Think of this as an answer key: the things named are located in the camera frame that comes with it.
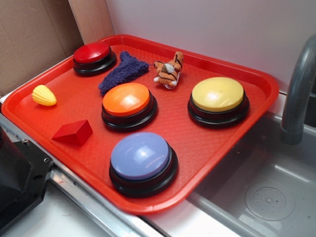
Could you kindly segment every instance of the knitted cloth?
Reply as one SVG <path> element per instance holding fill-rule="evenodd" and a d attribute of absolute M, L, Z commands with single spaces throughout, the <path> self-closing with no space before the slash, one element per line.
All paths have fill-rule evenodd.
<path fill-rule="evenodd" d="M 149 64 L 139 61 L 127 51 L 120 53 L 121 63 L 114 68 L 99 84 L 99 90 L 105 95 L 113 87 L 130 82 L 148 72 Z"/>

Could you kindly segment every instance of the sink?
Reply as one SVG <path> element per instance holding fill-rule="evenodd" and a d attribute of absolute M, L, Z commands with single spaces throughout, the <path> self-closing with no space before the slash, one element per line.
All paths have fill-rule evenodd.
<path fill-rule="evenodd" d="M 291 146 L 280 123 L 265 113 L 188 200 L 241 236 L 315 236 L 316 131 L 305 126 Z"/>

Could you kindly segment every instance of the button top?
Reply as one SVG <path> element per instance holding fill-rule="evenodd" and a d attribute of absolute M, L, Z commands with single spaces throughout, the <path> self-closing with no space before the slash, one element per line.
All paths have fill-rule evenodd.
<path fill-rule="evenodd" d="M 111 154 L 111 165 L 116 173 L 134 181 L 159 174 L 168 161 L 167 142 L 151 132 L 138 132 L 123 138 Z"/>
<path fill-rule="evenodd" d="M 193 88 L 192 99 L 194 104 L 202 110 L 224 112 L 242 102 L 243 87 L 231 78 L 209 78 L 199 82 Z"/>
<path fill-rule="evenodd" d="M 142 111 L 149 101 L 147 87 L 130 82 L 109 90 L 103 97 L 103 107 L 112 116 L 126 117 Z"/>
<path fill-rule="evenodd" d="M 77 63 L 93 63 L 105 58 L 110 52 L 110 47 L 104 42 L 95 42 L 81 46 L 74 52 Z"/>

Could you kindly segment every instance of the gray faucet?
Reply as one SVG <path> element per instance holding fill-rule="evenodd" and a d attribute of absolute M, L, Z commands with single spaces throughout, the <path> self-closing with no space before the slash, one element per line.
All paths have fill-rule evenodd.
<path fill-rule="evenodd" d="M 302 141 L 304 123 L 316 126 L 316 35 L 304 45 L 297 60 L 285 101 L 281 141 L 296 145 Z"/>

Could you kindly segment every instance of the red block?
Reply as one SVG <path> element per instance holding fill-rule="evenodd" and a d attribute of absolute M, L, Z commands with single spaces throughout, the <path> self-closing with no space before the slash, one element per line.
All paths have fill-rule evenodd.
<path fill-rule="evenodd" d="M 61 126 L 52 139 L 82 146 L 91 134 L 92 128 L 88 120 L 82 120 Z"/>

